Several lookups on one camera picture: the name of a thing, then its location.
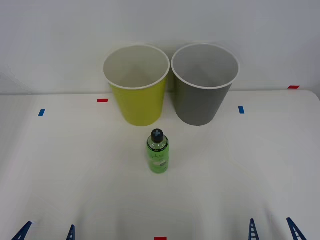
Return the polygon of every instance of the blue plastic clip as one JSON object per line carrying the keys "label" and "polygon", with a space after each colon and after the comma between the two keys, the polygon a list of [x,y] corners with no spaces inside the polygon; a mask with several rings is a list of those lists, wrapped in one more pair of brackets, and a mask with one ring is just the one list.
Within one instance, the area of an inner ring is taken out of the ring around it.
{"label": "blue plastic clip", "polygon": [[298,238],[301,238],[301,240],[307,240],[305,236],[302,234],[302,232],[299,230],[297,225],[294,223],[294,221],[291,220],[290,217],[288,217],[286,221],[289,224],[289,228],[294,240],[298,240]]}
{"label": "blue plastic clip", "polygon": [[249,226],[249,240],[256,239],[260,240],[256,228],[256,224],[253,218],[250,220],[250,226]]}
{"label": "blue plastic clip", "polygon": [[76,228],[75,228],[75,225],[71,225],[71,228],[66,240],[75,240],[75,239],[76,239]]}
{"label": "blue plastic clip", "polygon": [[12,240],[24,240],[27,236],[27,233],[32,225],[32,222],[28,221],[26,225],[21,228],[21,230],[12,238]]}

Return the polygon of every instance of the white wall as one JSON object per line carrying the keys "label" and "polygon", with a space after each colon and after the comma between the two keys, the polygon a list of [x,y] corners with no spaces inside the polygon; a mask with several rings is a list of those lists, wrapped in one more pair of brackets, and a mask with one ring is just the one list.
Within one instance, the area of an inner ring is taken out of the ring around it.
{"label": "white wall", "polygon": [[224,46],[234,90],[319,88],[319,23],[319,0],[1,0],[0,93],[110,92],[104,57],[132,42]]}

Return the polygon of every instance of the red tape marker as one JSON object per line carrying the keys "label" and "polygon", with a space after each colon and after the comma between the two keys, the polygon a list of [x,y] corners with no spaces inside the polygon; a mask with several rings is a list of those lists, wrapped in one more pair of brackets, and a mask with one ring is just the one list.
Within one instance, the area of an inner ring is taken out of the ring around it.
{"label": "red tape marker", "polygon": [[97,101],[96,101],[97,103],[107,103],[108,102],[108,98],[106,98],[106,99],[98,99]]}
{"label": "red tape marker", "polygon": [[288,87],[288,89],[298,89],[300,86],[291,85]]}

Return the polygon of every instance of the white tabletop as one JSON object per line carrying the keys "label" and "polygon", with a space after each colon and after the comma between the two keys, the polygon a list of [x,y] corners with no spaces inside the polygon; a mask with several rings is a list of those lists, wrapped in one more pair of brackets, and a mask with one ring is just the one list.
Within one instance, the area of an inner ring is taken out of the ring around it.
{"label": "white tabletop", "polygon": [[[146,162],[154,128],[170,141],[164,174]],[[29,240],[64,240],[71,224],[76,240],[246,240],[251,218],[261,240],[290,240],[287,217],[315,240],[319,184],[309,91],[229,92],[201,127],[169,96],[146,127],[126,123],[112,94],[0,96],[2,240],[27,221]]]}

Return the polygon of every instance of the green bottle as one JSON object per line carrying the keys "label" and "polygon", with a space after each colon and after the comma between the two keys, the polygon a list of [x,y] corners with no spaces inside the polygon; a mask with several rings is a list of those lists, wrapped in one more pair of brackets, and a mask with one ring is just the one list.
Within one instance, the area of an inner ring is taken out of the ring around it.
{"label": "green bottle", "polygon": [[160,129],[152,131],[146,142],[148,163],[152,172],[162,174],[169,165],[169,140]]}

